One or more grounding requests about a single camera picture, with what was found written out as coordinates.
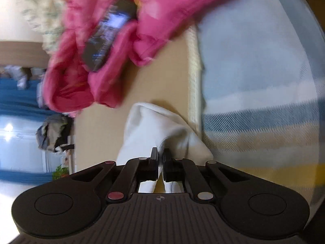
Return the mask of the striped blue bed sheet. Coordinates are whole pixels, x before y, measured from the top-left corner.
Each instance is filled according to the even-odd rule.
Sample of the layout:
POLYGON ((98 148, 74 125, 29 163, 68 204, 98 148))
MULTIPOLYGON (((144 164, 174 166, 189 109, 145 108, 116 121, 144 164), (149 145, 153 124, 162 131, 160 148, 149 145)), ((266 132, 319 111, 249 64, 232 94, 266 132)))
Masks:
POLYGON ((215 160, 324 198, 324 32, 306 0, 221 0, 197 22, 215 160))

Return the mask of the blue curtain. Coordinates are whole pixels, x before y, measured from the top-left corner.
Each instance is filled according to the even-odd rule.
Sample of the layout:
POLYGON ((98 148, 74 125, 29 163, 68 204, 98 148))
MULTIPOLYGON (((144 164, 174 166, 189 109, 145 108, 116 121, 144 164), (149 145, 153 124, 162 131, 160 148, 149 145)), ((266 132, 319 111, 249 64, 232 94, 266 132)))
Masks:
POLYGON ((0 171, 0 180, 39 186, 52 181, 52 173, 32 173, 32 172, 20 172, 20 171, 0 171))
POLYGON ((39 81, 30 81, 27 89, 19 90, 11 78, 1 78, 1 116, 13 116, 33 121, 44 121, 56 112, 39 108, 37 103, 37 85, 39 81))

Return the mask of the right blue curtain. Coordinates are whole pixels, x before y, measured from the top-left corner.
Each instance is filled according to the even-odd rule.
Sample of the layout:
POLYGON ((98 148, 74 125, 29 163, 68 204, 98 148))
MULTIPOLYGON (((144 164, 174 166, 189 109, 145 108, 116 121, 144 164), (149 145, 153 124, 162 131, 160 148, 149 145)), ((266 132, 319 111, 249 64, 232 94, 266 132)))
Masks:
POLYGON ((27 89, 19 90, 11 78, 1 78, 1 116, 13 116, 33 121, 44 121, 56 112, 39 108, 37 103, 37 85, 39 81, 30 81, 27 89))

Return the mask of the window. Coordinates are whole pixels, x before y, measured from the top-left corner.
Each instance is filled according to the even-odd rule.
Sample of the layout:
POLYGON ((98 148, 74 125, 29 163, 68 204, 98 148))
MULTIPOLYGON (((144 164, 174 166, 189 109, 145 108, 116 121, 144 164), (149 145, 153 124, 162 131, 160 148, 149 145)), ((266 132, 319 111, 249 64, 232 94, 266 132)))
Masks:
POLYGON ((48 173, 62 163, 62 155, 39 149, 36 131, 41 122, 1 116, 1 169, 48 173))

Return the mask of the wooden shelf unit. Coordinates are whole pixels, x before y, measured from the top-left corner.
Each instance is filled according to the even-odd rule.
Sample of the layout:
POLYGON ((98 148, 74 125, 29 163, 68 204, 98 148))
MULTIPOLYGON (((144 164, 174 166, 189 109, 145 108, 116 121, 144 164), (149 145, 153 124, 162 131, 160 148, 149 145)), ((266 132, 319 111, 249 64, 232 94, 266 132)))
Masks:
POLYGON ((41 42, 1 41, 1 78, 10 78, 4 67, 17 65, 29 79, 42 79, 50 56, 41 42))

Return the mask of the pile of dark clothes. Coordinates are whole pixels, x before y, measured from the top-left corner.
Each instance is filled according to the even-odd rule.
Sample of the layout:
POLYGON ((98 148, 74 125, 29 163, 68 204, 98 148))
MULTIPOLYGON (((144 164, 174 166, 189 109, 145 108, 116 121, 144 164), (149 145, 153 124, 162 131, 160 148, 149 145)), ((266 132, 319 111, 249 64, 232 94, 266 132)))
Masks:
POLYGON ((73 118, 63 114, 47 117, 36 131, 39 149, 52 153, 74 149, 74 144, 69 143, 73 123, 73 118))

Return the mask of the pink floral quilt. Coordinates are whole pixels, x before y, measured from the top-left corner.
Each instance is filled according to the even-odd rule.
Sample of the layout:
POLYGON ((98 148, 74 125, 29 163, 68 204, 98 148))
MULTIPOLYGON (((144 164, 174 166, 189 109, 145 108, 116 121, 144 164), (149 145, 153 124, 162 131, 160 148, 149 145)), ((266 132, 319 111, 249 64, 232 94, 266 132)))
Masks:
POLYGON ((117 33, 103 67, 92 72, 82 59, 86 42, 116 1, 68 1, 65 30, 43 81, 43 98, 51 110, 76 112, 93 103, 118 107, 125 63, 147 65, 183 24, 217 0, 130 0, 136 18, 117 33))

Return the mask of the black smartphone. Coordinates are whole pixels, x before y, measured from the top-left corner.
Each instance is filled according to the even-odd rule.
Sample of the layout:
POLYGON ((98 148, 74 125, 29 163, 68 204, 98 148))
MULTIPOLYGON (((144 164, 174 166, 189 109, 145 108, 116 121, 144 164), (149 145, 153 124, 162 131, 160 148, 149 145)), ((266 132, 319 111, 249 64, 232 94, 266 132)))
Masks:
POLYGON ((116 0, 100 19, 85 44, 82 59, 91 72, 97 72, 110 54, 112 44, 120 30, 137 17, 133 0, 116 0))

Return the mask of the potted green plant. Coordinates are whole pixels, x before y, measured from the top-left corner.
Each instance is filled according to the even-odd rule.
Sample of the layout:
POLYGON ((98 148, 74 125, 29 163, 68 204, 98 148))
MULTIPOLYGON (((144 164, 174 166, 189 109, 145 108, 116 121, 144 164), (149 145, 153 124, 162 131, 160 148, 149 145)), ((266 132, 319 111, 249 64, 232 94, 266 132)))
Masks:
POLYGON ((62 177, 66 177, 69 175, 69 168, 65 167, 65 166, 57 166, 57 168, 55 169, 55 171, 52 173, 52 180, 57 180, 60 179, 62 177))

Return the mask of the white floral quilt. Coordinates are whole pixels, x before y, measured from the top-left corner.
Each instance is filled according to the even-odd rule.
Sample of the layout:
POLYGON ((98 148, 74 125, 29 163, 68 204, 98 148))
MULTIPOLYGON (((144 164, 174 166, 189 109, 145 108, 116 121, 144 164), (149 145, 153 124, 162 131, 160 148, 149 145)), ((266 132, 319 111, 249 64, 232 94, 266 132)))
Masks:
POLYGON ((52 55, 64 32, 63 17, 68 0, 18 0, 20 12, 29 27, 42 35, 42 48, 52 55))

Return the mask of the left blue curtain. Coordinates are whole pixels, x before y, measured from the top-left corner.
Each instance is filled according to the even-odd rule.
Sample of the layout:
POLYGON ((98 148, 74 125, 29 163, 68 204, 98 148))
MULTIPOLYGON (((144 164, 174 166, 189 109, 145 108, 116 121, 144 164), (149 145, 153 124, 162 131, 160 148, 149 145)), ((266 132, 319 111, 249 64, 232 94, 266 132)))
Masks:
POLYGON ((52 173, 32 173, 32 172, 20 172, 20 171, 0 171, 0 180, 39 186, 52 181, 52 173))

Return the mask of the white long-sleeve shirt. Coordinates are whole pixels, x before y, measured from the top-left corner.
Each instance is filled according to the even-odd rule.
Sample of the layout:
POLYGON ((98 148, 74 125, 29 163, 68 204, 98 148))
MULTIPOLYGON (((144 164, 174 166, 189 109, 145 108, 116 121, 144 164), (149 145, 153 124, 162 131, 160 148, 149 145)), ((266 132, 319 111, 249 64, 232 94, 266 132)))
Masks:
POLYGON ((127 118, 117 165, 150 156, 153 147, 159 154, 168 148, 174 158, 189 159, 196 165, 213 160, 211 151, 181 116, 151 103, 136 103, 127 118))

